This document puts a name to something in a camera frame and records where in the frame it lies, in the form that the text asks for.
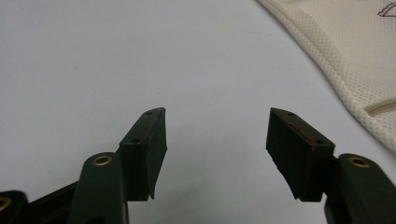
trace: white background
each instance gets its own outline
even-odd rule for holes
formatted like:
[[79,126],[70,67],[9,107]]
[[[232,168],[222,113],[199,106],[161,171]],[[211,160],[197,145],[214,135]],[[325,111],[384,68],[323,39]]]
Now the white background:
[[166,111],[156,198],[132,223],[326,223],[265,150],[270,107],[298,114],[396,182],[396,157],[254,0],[1,0],[0,191],[30,201]]

